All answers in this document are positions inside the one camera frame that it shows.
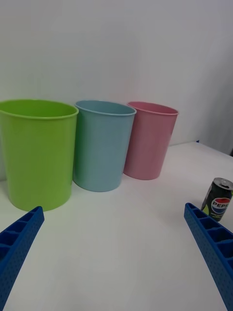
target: light blue bin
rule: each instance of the light blue bin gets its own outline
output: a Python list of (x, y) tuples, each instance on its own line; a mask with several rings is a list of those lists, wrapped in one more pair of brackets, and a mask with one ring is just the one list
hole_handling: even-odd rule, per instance
[(110, 191), (120, 184), (136, 110), (122, 104), (80, 101), (74, 181), (90, 191)]

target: soda can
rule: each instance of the soda can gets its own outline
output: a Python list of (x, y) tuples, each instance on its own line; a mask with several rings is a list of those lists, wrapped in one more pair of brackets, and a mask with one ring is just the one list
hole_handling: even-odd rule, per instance
[(233, 195), (233, 183), (224, 178), (215, 178), (212, 182), (201, 210), (219, 222), (222, 219)]

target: pink bin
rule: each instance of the pink bin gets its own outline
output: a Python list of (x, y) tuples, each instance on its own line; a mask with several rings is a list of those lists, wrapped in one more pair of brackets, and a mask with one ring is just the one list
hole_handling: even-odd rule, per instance
[(166, 106), (130, 102), (134, 117), (124, 173), (150, 180), (159, 177), (178, 111)]

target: pepsi logo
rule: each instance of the pepsi logo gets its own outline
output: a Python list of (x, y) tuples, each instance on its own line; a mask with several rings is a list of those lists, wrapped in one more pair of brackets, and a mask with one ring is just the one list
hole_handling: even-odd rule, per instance
[(223, 214), (230, 203), (228, 198), (216, 198), (211, 203), (211, 208), (216, 214)]

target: green bin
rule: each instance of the green bin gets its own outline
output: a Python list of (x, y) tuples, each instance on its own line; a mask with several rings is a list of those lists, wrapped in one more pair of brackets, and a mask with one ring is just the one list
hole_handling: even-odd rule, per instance
[(46, 211), (69, 199), (78, 112), (44, 100), (0, 103), (8, 195), (17, 208)]

